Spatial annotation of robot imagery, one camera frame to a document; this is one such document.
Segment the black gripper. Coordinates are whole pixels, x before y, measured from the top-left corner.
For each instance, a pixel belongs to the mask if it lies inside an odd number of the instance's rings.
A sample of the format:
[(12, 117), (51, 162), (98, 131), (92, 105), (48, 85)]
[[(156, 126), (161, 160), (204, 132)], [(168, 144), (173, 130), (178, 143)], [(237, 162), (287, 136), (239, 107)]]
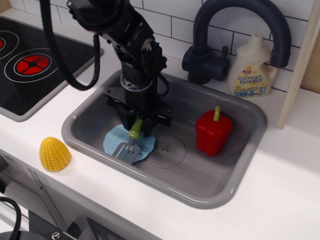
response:
[(157, 86), (133, 91), (123, 86), (107, 87), (103, 93), (106, 95), (106, 104), (118, 110), (123, 127), (130, 130), (136, 117), (142, 119), (142, 132), (144, 137), (150, 137), (155, 125), (161, 123), (170, 126), (173, 123), (174, 113), (162, 98), (169, 93), (158, 93)]

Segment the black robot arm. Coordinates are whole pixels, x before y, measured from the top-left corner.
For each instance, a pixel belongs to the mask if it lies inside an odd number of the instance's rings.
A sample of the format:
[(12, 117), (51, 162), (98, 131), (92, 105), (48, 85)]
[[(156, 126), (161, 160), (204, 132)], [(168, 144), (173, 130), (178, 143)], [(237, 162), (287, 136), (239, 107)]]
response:
[(173, 113), (161, 100), (170, 89), (162, 75), (167, 58), (142, 15), (128, 0), (70, 0), (67, 6), (85, 30), (112, 44), (120, 60), (120, 87), (104, 94), (124, 128), (130, 130), (140, 118), (141, 131), (149, 137), (158, 123), (170, 126)]

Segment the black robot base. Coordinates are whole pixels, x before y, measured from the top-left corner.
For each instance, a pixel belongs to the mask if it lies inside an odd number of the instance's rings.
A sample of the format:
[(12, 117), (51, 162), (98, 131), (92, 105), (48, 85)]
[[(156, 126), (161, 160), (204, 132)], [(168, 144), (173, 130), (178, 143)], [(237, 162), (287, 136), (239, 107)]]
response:
[[(81, 231), (72, 223), (67, 231), (63, 231), (33, 212), (28, 213), (29, 230), (12, 230), (2, 232), (2, 240), (77, 240)], [(121, 240), (122, 238), (97, 222), (87, 219), (95, 240)]]

